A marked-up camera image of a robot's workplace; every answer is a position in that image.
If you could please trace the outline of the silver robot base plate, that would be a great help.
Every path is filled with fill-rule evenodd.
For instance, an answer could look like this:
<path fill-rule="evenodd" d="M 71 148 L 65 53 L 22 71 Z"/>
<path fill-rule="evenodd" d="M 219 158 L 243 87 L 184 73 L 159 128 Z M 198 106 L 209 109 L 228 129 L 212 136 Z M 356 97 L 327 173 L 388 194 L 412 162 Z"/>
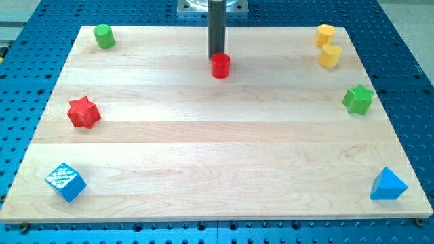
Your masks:
<path fill-rule="evenodd" d="M 177 0 L 179 16 L 200 16 L 208 12 L 208 0 Z M 249 12 L 247 0 L 227 0 L 226 12 L 232 16 L 247 15 Z"/>

